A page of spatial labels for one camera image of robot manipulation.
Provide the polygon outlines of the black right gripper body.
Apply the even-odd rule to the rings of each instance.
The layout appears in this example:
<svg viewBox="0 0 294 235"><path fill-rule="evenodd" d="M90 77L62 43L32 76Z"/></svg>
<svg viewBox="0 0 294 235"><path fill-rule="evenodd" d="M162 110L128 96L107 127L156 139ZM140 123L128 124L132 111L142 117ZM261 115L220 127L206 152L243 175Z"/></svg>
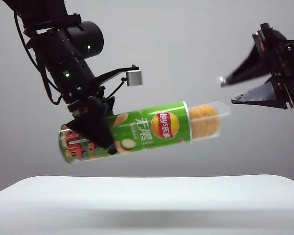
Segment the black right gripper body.
<svg viewBox="0 0 294 235"><path fill-rule="evenodd" d="M289 100L287 105L294 108L294 39L287 39L269 23L261 24L259 31L264 34L272 50L270 78L285 85Z"/></svg>

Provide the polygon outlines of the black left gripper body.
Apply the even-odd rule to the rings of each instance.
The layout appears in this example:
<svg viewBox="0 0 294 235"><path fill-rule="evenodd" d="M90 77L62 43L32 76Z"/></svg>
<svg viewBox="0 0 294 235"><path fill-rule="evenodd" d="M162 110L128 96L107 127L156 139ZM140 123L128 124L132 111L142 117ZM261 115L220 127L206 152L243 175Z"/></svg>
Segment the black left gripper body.
<svg viewBox="0 0 294 235"><path fill-rule="evenodd" d="M92 117L107 117L104 115L104 86L85 88L67 82L63 84L63 99L73 117L89 114Z"/></svg>

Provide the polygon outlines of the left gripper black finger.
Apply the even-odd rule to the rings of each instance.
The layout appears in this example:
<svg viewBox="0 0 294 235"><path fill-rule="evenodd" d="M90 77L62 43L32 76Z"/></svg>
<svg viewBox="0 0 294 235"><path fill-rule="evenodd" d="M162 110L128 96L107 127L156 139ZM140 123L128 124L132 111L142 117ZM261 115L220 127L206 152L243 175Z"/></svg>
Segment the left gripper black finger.
<svg viewBox="0 0 294 235"><path fill-rule="evenodd" d="M114 96L104 98L104 105L105 105L104 115L105 116L112 116L114 114L113 112L114 104L115 104Z"/></svg>
<svg viewBox="0 0 294 235"><path fill-rule="evenodd" d="M106 117L112 114L106 102L96 97L88 97L69 104L68 109L74 119L67 123L67 127L103 148L109 154L117 153L113 136L106 123Z"/></svg>

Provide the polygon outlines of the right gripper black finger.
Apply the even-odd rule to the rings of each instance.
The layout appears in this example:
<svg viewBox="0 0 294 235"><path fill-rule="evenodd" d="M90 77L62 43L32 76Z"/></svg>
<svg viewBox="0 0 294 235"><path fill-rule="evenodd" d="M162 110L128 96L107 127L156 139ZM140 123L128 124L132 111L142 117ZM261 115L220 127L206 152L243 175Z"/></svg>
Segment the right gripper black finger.
<svg viewBox="0 0 294 235"><path fill-rule="evenodd" d="M257 105L287 109L288 95L285 85L269 79L263 85L239 94L231 99L232 104Z"/></svg>
<svg viewBox="0 0 294 235"><path fill-rule="evenodd" d="M252 35L254 46L245 60L229 75L220 77L220 86L227 87L270 73L271 47L261 31Z"/></svg>

